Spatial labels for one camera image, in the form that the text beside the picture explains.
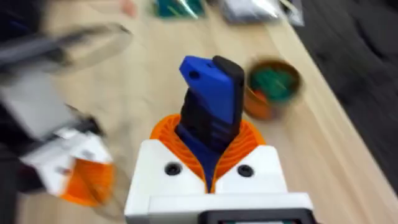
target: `blue plastic piece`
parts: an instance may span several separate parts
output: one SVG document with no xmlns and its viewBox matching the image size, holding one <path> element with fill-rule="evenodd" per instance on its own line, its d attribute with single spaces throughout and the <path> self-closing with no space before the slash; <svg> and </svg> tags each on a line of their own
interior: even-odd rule
<svg viewBox="0 0 398 224">
<path fill-rule="evenodd" d="M 232 80 L 207 58 L 186 56 L 180 71 L 191 91 L 199 97 L 201 105 L 213 116 L 231 124 L 234 115 Z M 200 77 L 191 78 L 193 71 Z"/>
<path fill-rule="evenodd" d="M 178 125 L 175 130 L 180 136 L 181 141 L 191 150 L 192 154 L 200 162 L 205 173 L 206 186 L 210 190 L 215 167 L 217 165 L 220 155 L 208 149 L 199 140 L 194 138 L 182 125 Z"/>
<path fill-rule="evenodd" d="M 234 86 L 232 79 L 218 69 L 212 60 L 194 56 L 186 56 L 180 66 L 180 71 L 187 82 L 190 91 L 198 98 L 202 105 L 212 116 L 232 124 L 234 119 Z M 212 128 L 225 129 L 216 123 Z M 205 172 L 206 186 L 210 190 L 215 167 L 220 152 L 209 149 L 198 139 L 194 138 L 183 125 L 179 124 L 176 133 L 185 145 L 199 160 Z"/>
</svg>

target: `wooden table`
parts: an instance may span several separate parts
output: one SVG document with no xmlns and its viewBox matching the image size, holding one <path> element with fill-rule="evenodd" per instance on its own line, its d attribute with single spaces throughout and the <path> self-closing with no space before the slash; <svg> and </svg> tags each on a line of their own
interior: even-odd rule
<svg viewBox="0 0 398 224">
<path fill-rule="evenodd" d="M 128 175 L 141 141 L 160 119 L 180 111 L 184 56 L 222 55 L 244 68 L 256 58 L 280 57 L 302 74 L 302 94 L 280 120 L 244 118 L 278 149 L 289 190 L 308 192 L 322 223 L 398 223 L 396 196 L 288 23 L 231 27 L 214 9 L 199 21 L 162 21 L 147 13 L 148 1 L 136 4 L 138 17 L 130 19 L 116 1 L 55 2 L 48 19 L 52 28 L 119 22 L 134 34 L 117 57 L 55 78 L 68 104 L 99 118 Z M 46 194 L 21 201 L 20 223 L 117 223 Z"/>
</svg>

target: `white robot part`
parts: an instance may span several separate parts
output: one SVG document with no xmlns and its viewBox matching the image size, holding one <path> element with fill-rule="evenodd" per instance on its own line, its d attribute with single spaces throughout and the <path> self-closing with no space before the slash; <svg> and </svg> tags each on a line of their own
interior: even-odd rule
<svg viewBox="0 0 398 224">
<path fill-rule="evenodd" d="M 181 171 L 168 175 L 165 169 L 174 163 Z M 253 169 L 250 177 L 239 174 L 242 165 Z M 159 140 L 146 140 L 124 214 L 128 224 L 196 224 L 205 211 L 281 208 L 313 205 L 308 194 L 287 192 L 275 148 L 258 146 L 217 181 L 214 194 L 206 194 L 205 183 Z"/>
<path fill-rule="evenodd" d="M 36 169 L 48 193 L 60 196 L 64 193 L 75 159 L 102 164 L 113 162 L 101 138 L 93 133 L 81 133 L 76 129 L 62 129 L 59 138 L 21 157 L 21 161 Z"/>
</svg>

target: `round container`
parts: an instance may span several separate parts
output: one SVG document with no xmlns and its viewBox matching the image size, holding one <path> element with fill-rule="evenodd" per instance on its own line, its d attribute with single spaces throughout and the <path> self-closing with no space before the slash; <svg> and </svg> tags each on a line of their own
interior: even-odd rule
<svg viewBox="0 0 398 224">
<path fill-rule="evenodd" d="M 294 79 L 293 83 L 289 86 L 292 91 L 292 96 L 284 102 L 271 102 L 267 99 L 258 97 L 251 89 L 250 80 L 257 71 L 264 68 L 271 68 L 276 71 L 284 71 L 291 75 Z M 278 59 L 270 58 L 264 60 L 258 60 L 251 68 L 248 70 L 248 75 L 246 78 L 246 85 L 244 87 L 244 109 L 246 113 L 257 119 L 272 119 L 280 116 L 283 113 L 284 108 L 291 99 L 297 95 L 300 87 L 302 86 L 302 79 L 299 72 L 287 62 Z"/>
</svg>

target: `dark floor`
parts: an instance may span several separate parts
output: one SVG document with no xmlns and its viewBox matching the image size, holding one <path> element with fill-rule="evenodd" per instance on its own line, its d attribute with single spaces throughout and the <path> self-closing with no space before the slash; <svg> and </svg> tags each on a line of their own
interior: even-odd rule
<svg viewBox="0 0 398 224">
<path fill-rule="evenodd" d="M 398 54 L 376 51 L 361 25 L 372 28 L 377 20 L 369 15 L 378 10 L 382 19 L 396 13 L 398 21 L 398 9 L 381 0 L 302 1 L 305 27 L 295 30 L 397 193 Z M 378 23 L 375 29 L 389 32 L 389 26 Z M 397 41 L 386 38 L 381 44 L 387 50 L 376 46 L 398 49 Z"/>
</svg>

